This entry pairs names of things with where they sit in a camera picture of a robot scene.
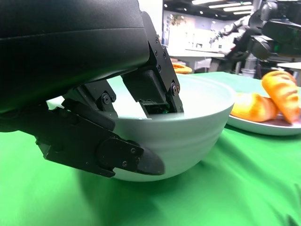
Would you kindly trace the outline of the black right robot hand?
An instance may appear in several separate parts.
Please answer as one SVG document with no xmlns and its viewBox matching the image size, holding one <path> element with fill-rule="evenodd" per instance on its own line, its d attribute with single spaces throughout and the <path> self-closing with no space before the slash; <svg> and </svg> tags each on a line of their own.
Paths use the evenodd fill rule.
<svg viewBox="0 0 301 226">
<path fill-rule="evenodd" d="M 261 28 L 261 35 L 253 35 L 248 51 L 260 60 L 270 56 L 301 57 L 301 26 L 289 21 L 270 20 Z"/>
</svg>

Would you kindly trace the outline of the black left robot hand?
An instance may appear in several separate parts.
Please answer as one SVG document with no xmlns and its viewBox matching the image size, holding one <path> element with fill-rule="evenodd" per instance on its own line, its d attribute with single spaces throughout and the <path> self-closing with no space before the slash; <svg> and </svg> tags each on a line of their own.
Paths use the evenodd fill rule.
<svg viewBox="0 0 301 226">
<path fill-rule="evenodd" d="M 147 117 L 183 112 L 169 54 L 138 1 L 1 1 L 1 132 L 30 134 L 46 160 L 104 177 L 162 175 L 153 151 L 114 133 L 116 76 Z"/>
</svg>

